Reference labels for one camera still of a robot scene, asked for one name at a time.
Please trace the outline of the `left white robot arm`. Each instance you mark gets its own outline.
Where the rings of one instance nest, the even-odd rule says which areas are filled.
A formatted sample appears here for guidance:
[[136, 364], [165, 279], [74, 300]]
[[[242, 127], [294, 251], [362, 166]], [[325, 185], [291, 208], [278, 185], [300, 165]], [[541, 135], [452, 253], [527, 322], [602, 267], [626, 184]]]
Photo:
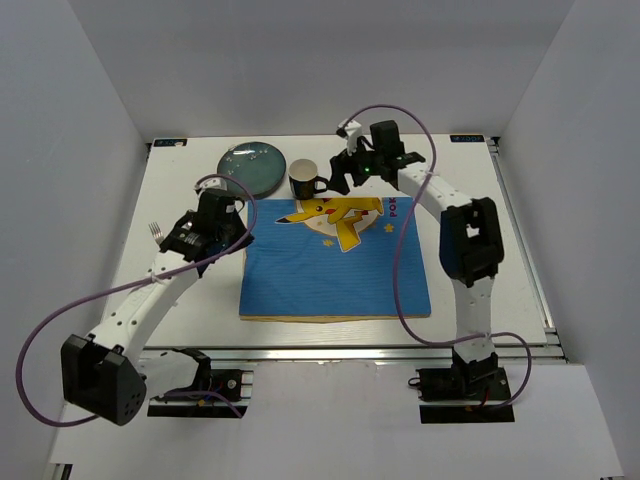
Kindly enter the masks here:
[[211, 361], [194, 348], [146, 357], [143, 349], [178, 299], [222, 252], [253, 240], [236, 198], [201, 199], [162, 241], [149, 284], [133, 288], [123, 303], [86, 336], [70, 336], [61, 347], [63, 395], [116, 425], [129, 423], [148, 398], [175, 392], [199, 399], [211, 387]]

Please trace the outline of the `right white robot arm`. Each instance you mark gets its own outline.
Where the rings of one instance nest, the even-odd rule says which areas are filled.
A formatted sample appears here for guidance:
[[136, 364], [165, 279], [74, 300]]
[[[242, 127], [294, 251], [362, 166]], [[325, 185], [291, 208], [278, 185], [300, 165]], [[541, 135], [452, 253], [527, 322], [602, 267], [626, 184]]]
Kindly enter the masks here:
[[414, 387], [424, 401], [483, 401], [499, 373], [491, 339], [491, 294], [504, 246], [495, 202], [475, 199], [434, 174], [433, 163], [406, 150], [394, 121], [378, 122], [370, 134], [347, 120], [336, 131], [345, 149], [330, 161], [330, 189], [378, 177], [409, 196], [439, 224], [439, 261], [452, 282], [456, 335], [446, 342], [447, 369], [424, 369]]

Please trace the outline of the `teal ceramic plate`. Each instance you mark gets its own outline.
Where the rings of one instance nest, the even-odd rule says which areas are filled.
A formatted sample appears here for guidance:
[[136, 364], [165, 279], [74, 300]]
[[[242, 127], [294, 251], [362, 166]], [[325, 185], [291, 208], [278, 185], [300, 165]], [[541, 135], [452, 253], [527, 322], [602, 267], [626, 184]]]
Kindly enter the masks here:
[[242, 183], [255, 198], [264, 198], [282, 184], [287, 169], [283, 153], [275, 146], [250, 141], [230, 148], [219, 160], [217, 173]]

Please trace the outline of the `blue Pikachu placemat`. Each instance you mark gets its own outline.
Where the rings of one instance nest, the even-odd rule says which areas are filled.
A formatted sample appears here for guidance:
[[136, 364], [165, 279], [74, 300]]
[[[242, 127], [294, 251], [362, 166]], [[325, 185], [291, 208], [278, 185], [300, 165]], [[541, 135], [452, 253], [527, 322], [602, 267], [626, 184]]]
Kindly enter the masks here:
[[341, 322], [427, 317], [431, 301], [407, 197], [265, 199], [245, 251], [239, 315]]

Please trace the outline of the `silver fork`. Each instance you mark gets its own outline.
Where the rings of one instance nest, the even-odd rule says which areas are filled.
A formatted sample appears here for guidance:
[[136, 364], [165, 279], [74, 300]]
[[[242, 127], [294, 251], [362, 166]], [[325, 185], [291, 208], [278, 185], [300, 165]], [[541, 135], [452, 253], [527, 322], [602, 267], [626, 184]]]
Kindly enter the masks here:
[[158, 246], [160, 246], [164, 241], [164, 235], [159, 224], [157, 222], [151, 222], [148, 224], [148, 227], [153, 237], [153, 240]]

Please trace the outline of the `dark blue mug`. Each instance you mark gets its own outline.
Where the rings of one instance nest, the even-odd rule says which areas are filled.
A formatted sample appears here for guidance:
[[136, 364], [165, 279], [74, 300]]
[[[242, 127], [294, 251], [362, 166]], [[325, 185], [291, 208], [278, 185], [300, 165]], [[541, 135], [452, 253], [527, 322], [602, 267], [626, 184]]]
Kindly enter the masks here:
[[309, 159], [295, 160], [288, 170], [289, 185], [297, 200], [309, 200], [328, 191], [328, 180], [318, 175], [318, 167]]

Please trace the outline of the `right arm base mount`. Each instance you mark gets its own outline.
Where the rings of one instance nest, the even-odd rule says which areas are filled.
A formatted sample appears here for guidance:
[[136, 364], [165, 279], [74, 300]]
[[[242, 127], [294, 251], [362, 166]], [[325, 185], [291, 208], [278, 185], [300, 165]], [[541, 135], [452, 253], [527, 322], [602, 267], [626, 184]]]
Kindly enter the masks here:
[[451, 368], [424, 368], [407, 381], [419, 399], [420, 421], [425, 425], [514, 423], [506, 372], [499, 368], [492, 379], [464, 391]]

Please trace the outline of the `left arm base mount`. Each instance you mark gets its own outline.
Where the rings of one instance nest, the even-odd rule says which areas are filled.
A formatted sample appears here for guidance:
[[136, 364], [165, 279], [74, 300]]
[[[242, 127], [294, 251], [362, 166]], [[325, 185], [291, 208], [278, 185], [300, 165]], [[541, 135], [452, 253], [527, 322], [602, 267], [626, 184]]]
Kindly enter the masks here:
[[240, 419], [247, 412], [254, 372], [244, 367], [216, 363], [193, 348], [145, 354], [138, 367], [149, 417]]

